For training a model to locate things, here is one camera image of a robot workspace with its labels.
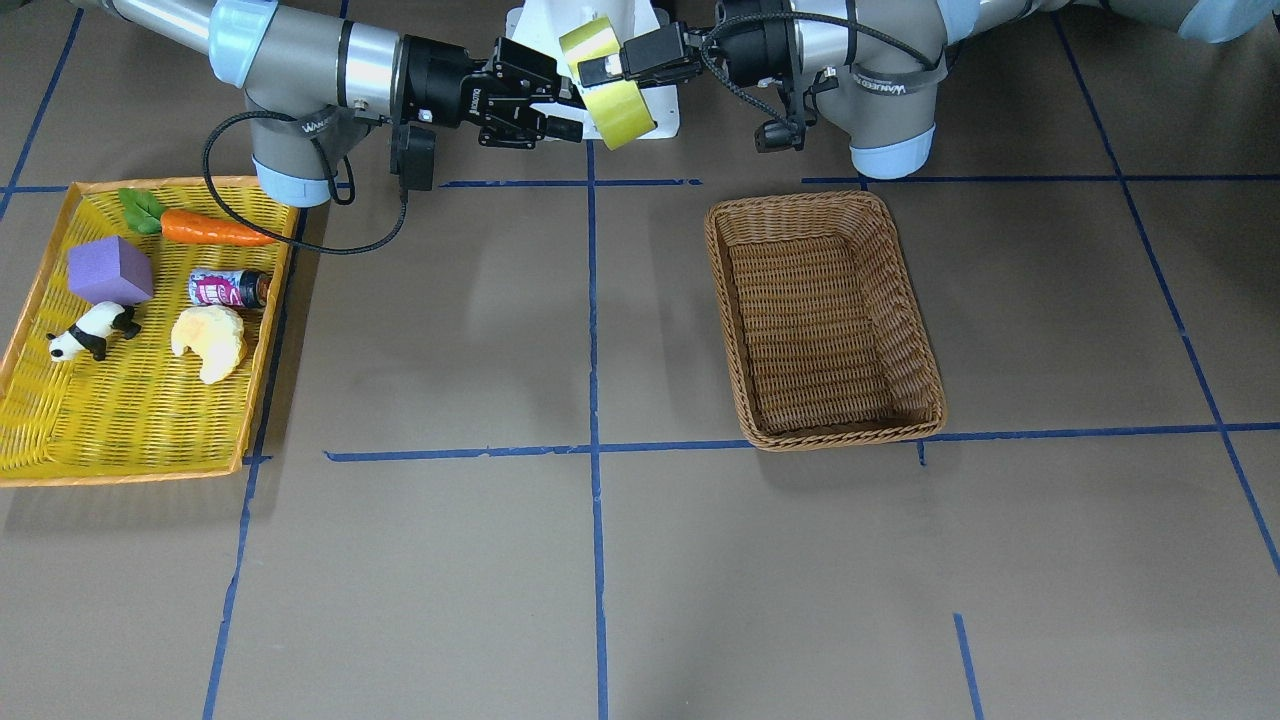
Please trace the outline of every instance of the wicker basket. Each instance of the wicker basket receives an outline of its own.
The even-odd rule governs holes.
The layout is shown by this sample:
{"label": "wicker basket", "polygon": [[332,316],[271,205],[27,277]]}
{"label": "wicker basket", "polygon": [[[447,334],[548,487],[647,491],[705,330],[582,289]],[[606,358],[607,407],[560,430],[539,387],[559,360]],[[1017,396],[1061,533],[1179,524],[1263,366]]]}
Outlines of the wicker basket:
{"label": "wicker basket", "polygon": [[[215,179],[241,214],[289,234],[298,210],[262,193],[257,178]],[[271,328],[284,291],[289,249],[179,245],[140,237],[124,222],[120,187],[152,191],[163,204],[223,215],[200,178],[73,184],[0,363],[0,487],[102,484],[227,475],[243,464]],[[119,234],[147,254],[155,297],[138,305],[142,332],[115,337],[102,363],[77,357],[54,364],[45,333],[60,333],[88,309],[67,288],[67,250]],[[247,352],[239,368],[212,386],[200,382],[200,359],[174,357],[169,329],[191,305],[193,268],[248,268],[273,275],[264,310],[246,310]]]}
{"label": "wicker basket", "polygon": [[888,209],[869,192],[707,214],[737,416],[762,450],[938,432],[946,404]]}

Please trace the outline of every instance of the panda figurine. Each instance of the panda figurine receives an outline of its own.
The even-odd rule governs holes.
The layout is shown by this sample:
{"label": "panda figurine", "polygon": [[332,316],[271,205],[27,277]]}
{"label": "panda figurine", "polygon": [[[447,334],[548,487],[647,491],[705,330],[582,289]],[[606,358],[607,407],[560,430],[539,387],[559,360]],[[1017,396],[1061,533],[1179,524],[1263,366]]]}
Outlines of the panda figurine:
{"label": "panda figurine", "polygon": [[65,363],[79,355],[81,350],[88,350],[93,360],[101,363],[106,360],[106,338],[120,332],[124,340],[131,340],[141,331],[142,325],[133,322],[132,306],[108,301],[90,307],[63,334],[47,333],[45,337],[49,338],[49,356],[54,363]]}

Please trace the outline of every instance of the bread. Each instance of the bread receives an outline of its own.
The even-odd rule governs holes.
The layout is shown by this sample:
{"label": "bread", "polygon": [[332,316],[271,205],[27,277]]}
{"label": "bread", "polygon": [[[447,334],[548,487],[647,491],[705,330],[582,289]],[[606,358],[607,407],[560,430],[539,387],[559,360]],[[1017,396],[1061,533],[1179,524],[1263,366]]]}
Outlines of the bread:
{"label": "bread", "polygon": [[244,359],[244,320],[221,305],[188,307],[173,324],[169,345],[178,356],[193,350],[204,360],[200,379],[214,384]]}

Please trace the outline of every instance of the soda can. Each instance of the soda can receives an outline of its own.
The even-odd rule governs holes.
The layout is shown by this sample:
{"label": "soda can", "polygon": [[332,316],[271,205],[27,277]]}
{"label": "soda can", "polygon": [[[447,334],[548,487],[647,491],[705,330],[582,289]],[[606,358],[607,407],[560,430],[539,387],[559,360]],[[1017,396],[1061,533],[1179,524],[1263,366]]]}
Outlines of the soda can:
{"label": "soda can", "polygon": [[187,281],[187,295],[196,305],[264,307],[271,277],[257,270],[212,270],[196,268]]}

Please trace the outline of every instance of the purple cube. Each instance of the purple cube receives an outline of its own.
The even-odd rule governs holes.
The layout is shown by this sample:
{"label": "purple cube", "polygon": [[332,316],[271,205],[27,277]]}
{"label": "purple cube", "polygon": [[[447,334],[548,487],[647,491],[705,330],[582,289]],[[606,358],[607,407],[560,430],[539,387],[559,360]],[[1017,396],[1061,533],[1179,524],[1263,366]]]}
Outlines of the purple cube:
{"label": "purple cube", "polygon": [[72,247],[67,286],[91,305],[137,305],[155,295],[151,260],[118,234]]}

